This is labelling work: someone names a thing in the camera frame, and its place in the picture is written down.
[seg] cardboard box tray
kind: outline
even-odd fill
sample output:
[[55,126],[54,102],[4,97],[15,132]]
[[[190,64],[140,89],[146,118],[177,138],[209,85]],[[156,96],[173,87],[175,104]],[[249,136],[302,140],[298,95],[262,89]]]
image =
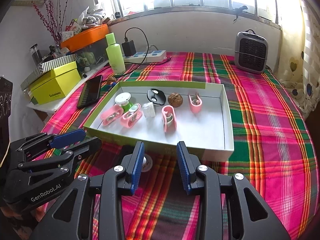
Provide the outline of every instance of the cardboard box tray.
[[[108,126],[102,124],[100,115],[115,104],[115,97],[123,92],[131,93],[131,102],[143,105],[148,102],[150,88],[162,90],[166,97],[177,92],[183,104],[175,108],[177,130],[164,133],[161,109],[156,106],[156,117],[140,120],[127,129],[116,120]],[[198,114],[190,111],[188,94],[198,92],[203,101]],[[177,81],[132,81],[119,82],[92,112],[85,129],[91,136],[119,145],[135,145],[138,140],[145,143],[146,150],[159,154],[176,155],[176,145],[184,141],[190,153],[209,161],[227,161],[234,150],[232,122],[228,100],[222,84],[177,82]]]

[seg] striped gift box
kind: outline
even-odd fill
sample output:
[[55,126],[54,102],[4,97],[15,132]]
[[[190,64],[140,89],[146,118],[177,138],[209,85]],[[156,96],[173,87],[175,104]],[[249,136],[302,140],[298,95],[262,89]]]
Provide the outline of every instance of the striped gift box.
[[68,64],[70,62],[76,61],[76,54],[56,58],[54,60],[50,60],[36,67],[36,69],[22,82],[21,89],[22,91],[27,89],[28,86],[41,77],[44,73],[48,71],[60,67],[62,65]]

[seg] blue gripper pad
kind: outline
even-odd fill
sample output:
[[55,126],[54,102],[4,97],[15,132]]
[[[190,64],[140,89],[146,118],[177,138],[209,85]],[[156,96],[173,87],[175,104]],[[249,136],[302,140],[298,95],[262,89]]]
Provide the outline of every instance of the blue gripper pad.
[[189,154],[185,145],[181,145],[182,142],[177,144],[177,161],[183,183],[183,188],[189,195],[191,193],[190,172],[186,162],[185,154]]
[[51,148],[62,149],[66,146],[84,140],[86,133],[83,129],[77,129],[68,133],[57,135],[50,143]]
[[144,157],[144,143],[141,142],[140,145],[138,145],[138,143],[137,143],[136,147],[134,148],[134,151],[133,151],[133,154],[132,154],[132,155],[134,155],[135,151],[138,151],[137,158],[135,160],[135,165],[134,165],[134,168],[133,168],[133,172],[132,172],[132,175],[131,175],[132,184],[131,184],[130,191],[131,191],[132,195],[134,195],[134,192],[136,191],[136,189],[138,188],[138,185],[139,185],[139,180],[140,180],[140,175],[141,175],[141,170],[142,170],[143,157]]

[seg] brown small object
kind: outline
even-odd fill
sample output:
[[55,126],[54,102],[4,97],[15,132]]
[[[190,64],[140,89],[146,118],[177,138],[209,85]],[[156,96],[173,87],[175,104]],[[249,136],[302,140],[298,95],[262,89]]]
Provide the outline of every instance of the brown small object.
[[111,85],[111,83],[116,82],[116,78],[115,77],[108,77],[107,79],[107,85]]
[[168,102],[173,107],[179,107],[183,103],[183,98],[178,93],[172,93],[171,95],[168,96]]

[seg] orange box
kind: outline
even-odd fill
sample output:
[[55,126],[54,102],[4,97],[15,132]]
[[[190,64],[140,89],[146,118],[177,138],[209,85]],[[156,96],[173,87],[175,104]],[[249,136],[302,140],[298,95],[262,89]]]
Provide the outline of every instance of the orange box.
[[107,34],[109,34],[108,26],[103,24],[101,26],[85,30],[70,39],[61,42],[61,48],[67,47],[70,52],[75,52],[105,38]]

